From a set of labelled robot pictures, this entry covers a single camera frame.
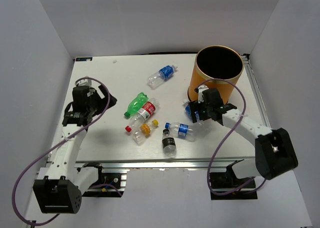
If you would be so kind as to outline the clear Pepsi bottle blue cap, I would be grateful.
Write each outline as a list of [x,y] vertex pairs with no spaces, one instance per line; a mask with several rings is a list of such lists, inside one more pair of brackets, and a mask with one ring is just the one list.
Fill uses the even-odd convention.
[[178,137],[189,142],[194,142],[196,140],[199,127],[196,125],[187,125],[179,122],[165,124],[165,128],[170,131],[174,137]]

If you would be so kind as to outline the clear bottle orange label yellow cap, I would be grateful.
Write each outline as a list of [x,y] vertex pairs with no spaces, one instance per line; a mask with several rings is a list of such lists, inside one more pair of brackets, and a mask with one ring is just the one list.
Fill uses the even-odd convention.
[[141,145],[144,140],[147,139],[152,132],[158,128],[158,126],[159,122],[156,119],[144,123],[133,132],[132,139],[136,144]]

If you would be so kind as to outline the clear bottle black label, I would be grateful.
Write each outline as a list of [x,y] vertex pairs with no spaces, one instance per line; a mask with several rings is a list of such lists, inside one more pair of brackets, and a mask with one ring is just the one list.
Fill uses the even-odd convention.
[[176,142],[170,131],[166,128],[162,131],[162,149],[166,155],[175,155],[177,151]]

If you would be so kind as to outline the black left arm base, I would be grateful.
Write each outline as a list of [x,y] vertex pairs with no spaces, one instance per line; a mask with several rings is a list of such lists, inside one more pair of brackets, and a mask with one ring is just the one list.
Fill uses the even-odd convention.
[[124,193],[124,173],[108,172],[96,162],[76,167],[74,171],[74,183],[83,197],[121,197]]

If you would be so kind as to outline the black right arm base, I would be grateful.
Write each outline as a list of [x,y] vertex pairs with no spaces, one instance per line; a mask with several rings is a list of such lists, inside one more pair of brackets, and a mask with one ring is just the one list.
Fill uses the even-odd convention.
[[[238,179],[232,170],[232,166],[237,161],[229,164],[224,172],[210,172],[210,186],[217,193],[223,193],[237,188],[243,183],[250,180],[249,177]],[[227,195],[216,195],[211,193],[211,200],[254,200],[258,198],[257,192],[253,191],[256,188],[256,183],[252,180],[242,189],[237,190]]]

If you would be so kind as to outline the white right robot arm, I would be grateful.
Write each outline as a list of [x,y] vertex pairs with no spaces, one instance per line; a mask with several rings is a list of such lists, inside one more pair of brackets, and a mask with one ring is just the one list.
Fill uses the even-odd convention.
[[224,104],[216,88],[199,90],[198,99],[189,102],[194,123],[211,119],[230,128],[254,147],[254,158],[236,161],[227,166],[226,182],[238,187],[244,178],[261,176],[271,180],[295,169],[298,159],[289,136],[283,129],[263,126],[245,116],[235,105]]

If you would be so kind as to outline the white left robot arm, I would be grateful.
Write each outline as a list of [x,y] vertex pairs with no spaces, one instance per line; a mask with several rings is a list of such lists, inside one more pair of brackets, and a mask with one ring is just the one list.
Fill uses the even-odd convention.
[[72,101],[63,114],[62,145],[56,149],[44,178],[33,184],[41,212],[77,213],[89,187],[104,185],[106,175],[97,165],[76,168],[76,160],[94,117],[103,115],[116,102],[105,85],[95,89],[90,82],[78,82],[73,88]]

